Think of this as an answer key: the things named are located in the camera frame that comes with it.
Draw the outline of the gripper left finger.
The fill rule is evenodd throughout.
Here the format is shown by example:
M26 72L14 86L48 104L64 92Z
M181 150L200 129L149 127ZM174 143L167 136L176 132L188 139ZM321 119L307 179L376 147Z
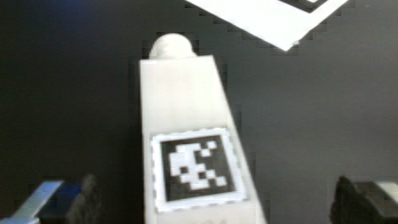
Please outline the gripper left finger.
M97 178L88 174L80 183L44 181L0 224L99 224L99 221Z

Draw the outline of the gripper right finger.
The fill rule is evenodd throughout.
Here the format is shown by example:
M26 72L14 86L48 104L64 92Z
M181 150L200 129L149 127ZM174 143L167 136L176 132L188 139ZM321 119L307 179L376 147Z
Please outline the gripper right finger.
M330 207L332 224L398 224L398 183L353 182L339 177Z

